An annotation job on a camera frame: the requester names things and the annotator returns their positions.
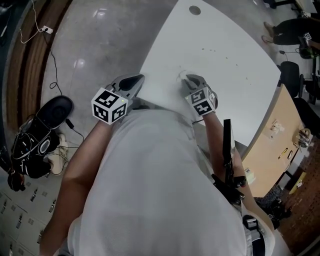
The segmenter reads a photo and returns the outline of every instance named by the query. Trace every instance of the black chair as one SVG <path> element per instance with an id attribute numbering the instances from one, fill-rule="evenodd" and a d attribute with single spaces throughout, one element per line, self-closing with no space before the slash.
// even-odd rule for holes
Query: black chair
<path id="1" fill-rule="evenodd" d="M 278 86 L 281 84 L 285 85 L 293 99 L 302 122 L 310 129 L 312 135 L 320 138 L 320 117 L 302 98 L 305 79 L 304 75 L 300 74 L 299 66 L 291 61 L 284 61 L 278 68 L 281 71 Z"/>
<path id="2" fill-rule="evenodd" d="M 281 65 L 278 65 L 281 71 L 280 80 L 278 86 L 284 84 L 288 90 L 290 96 L 295 98 L 302 97 L 305 78 L 303 74 L 300 74 L 298 64 L 291 61 L 284 61 Z"/>

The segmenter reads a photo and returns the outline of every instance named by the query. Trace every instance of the wooden panel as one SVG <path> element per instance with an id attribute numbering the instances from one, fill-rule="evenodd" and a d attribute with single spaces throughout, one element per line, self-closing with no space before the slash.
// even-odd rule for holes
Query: wooden panel
<path id="1" fill-rule="evenodd" d="M 50 48 L 59 24 L 72 0 L 52 0 L 42 19 L 39 28 L 46 25 L 54 30 L 53 34 L 37 34 L 31 41 L 29 54 L 23 75 L 23 86 L 18 91 L 18 125 L 21 125 L 29 115 L 35 114 L 40 108 L 41 91 L 44 73 Z"/>
<path id="2" fill-rule="evenodd" d="M 292 156 L 297 151 L 293 144 L 294 135 L 303 128 L 296 106 L 283 84 L 278 93 L 273 109 L 267 114 L 260 133 L 249 146 L 242 161 L 244 169 L 249 168 L 254 173 L 255 181 L 250 184 L 254 197 L 264 197 L 286 171 L 291 161 L 288 159 L 290 151 L 293 151 Z M 278 120 L 285 130 L 270 140 L 270 131 L 275 120 Z M 286 153 L 278 159 L 286 148 Z"/>
<path id="3" fill-rule="evenodd" d="M 48 1 L 38 0 L 34 3 L 37 19 L 40 19 L 43 15 L 43 11 L 46 8 L 46 2 Z M 23 40 L 25 41 L 33 35 L 34 27 L 36 26 L 35 13 L 31 8 L 21 26 Z M 18 131 L 18 86 L 23 58 L 27 47 L 27 44 L 21 43 L 20 39 L 21 37 L 18 35 L 12 51 L 6 90 L 6 118 L 8 126 L 13 130 L 13 132 Z"/>

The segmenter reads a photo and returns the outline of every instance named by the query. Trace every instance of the white table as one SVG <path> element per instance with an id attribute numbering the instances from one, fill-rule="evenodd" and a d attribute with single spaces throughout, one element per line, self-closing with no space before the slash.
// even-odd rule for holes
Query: white table
<path id="1" fill-rule="evenodd" d="M 305 12 L 313 14 L 317 13 L 313 0 L 296 0 L 296 2 Z"/>
<path id="2" fill-rule="evenodd" d="M 191 14 L 197 6 L 200 15 Z M 261 124 L 280 71 L 236 23 L 202 0 L 179 0 L 140 71 L 138 97 L 196 120 L 179 74 L 203 76 L 218 95 L 217 116 L 231 119 L 235 140 L 248 146 Z"/>

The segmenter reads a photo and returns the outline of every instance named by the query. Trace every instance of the white t-shirt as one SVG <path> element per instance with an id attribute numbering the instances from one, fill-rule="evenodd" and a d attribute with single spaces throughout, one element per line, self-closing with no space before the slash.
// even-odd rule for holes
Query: white t-shirt
<path id="1" fill-rule="evenodd" d="M 209 172 L 189 120 L 132 111 L 116 127 L 83 214 L 69 229 L 71 254 L 247 255 L 241 214 Z"/>

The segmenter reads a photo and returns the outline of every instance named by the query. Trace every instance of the white cable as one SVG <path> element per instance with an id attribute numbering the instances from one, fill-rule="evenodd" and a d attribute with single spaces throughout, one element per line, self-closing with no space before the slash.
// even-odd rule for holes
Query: white cable
<path id="1" fill-rule="evenodd" d="M 34 4 L 34 1 L 33 1 L 33 0 L 31 0 L 31 2 L 32 2 L 32 9 L 33 9 L 33 11 L 34 11 L 34 21 L 35 21 L 35 26 L 36 26 L 37 32 L 36 32 L 33 36 L 31 36 L 27 41 L 22 42 L 22 30 L 21 30 L 21 28 L 20 28 L 20 35 L 21 35 L 20 42 L 21 42 L 22 44 L 26 44 L 27 42 L 29 42 L 29 40 L 31 40 L 32 38 L 34 38 L 35 35 L 38 34 L 38 32 L 42 33 L 42 32 L 44 31 L 42 28 L 39 29 L 39 27 L 38 27 L 37 14 L 36 14 L 36 10 L 35 10 L 35 4 Z"/>

